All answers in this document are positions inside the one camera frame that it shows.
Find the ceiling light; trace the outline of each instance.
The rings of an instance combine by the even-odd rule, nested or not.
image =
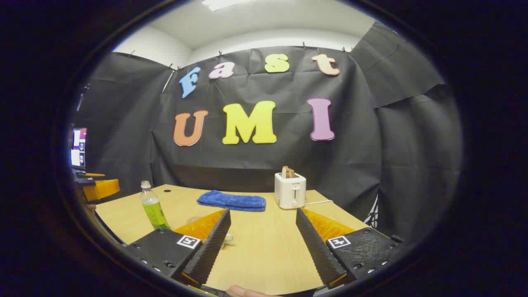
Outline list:
[[[253,1],[253,0],[204,0],[202,1],[202,4],[207,5],[209,9],[212,11],[217,11],[217,10],[220,10],[228,6],[239,4],[242,2],[247,2],[247,1]]]

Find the plastic bottle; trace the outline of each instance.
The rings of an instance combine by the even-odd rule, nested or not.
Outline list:
[[[163,214],[162,205],[159,203],[158,196],[150,189],[150,182],[146,180],[142,181],[141,188],[143,189],[140,197],[141,203],[152,227],[154,229],[163,228],[170,230],[171,228]]]

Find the letter m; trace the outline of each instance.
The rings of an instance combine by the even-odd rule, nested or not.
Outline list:
[[[274,107],[273,101],[258,102],[248,117],[240,104],[224,106],[224,112],[227,114],[227,130],[222,142],[224,144],[237,144],[239,140],[235,132],[237,129],[242,140],[247,143],[255,128],[257,131],[253,136],[253,142],[273,143],[277,141],[277,137],[273,134],[271,121],[271,111]]]

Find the power cord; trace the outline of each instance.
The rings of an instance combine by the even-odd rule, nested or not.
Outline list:
[[[304,205],[326,203],[326,202],[333,202],[333,201],[332,200],[325,200],[325,201],[319,201],[319,202],[310,202],[310,203],[305,203]]]

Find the pink letter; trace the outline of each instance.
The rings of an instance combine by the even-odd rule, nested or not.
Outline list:
[[[233,62],[225,62],[220,63],[214,67],[214,70],[211,71],[209,74],[209,78],[216,79],[218,77],[221,78],[228,78],[231,75],[233,75],[233,69],[234,69],[234,63]]]
[[[330,64],[330,62],[334,63],[335,59],[329,58],[323,53],[312,57],[312,60],[317,61],[319,70],[321,70],[321,72],[323,72],[324,74],[338,75],[340,72],[339,69],[332,68],[332,65]]]
[[[328,107],[332,104],[328,99],[315,98],[306,101],[312,107],[314,114],[314,131],[310,134],[312,140],[332,140],[334,132],[330,130]]]

